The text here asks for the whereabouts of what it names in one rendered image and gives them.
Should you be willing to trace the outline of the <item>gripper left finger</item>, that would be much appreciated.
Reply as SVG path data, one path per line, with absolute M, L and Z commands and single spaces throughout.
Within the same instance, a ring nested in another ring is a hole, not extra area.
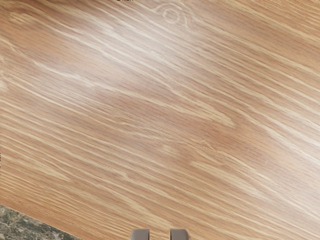
M 148 228 L 137 228 L 132 230 L 131 240 L 150 240 L 150 230 Z

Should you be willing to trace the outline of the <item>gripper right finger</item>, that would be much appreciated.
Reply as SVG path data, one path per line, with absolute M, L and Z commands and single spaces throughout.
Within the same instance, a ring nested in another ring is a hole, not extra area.
M 189 233 L 186 229 L 171 228 L 170 240 L 189 240 Z

